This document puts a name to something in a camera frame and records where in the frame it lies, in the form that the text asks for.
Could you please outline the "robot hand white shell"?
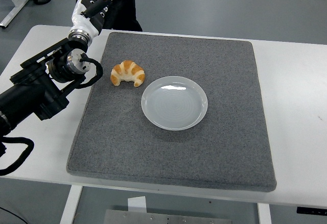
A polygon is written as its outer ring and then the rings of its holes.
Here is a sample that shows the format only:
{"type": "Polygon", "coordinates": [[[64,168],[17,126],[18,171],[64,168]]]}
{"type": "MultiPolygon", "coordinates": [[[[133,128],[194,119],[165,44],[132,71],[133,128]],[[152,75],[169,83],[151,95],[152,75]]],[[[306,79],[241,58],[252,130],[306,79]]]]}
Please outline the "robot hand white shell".
{"type": "Polygon", "coordinates": [[[82,32],[90,39],[103,29],[104,18],[114,0],[77,0],[72,13],[71,33],[82,32]]]}

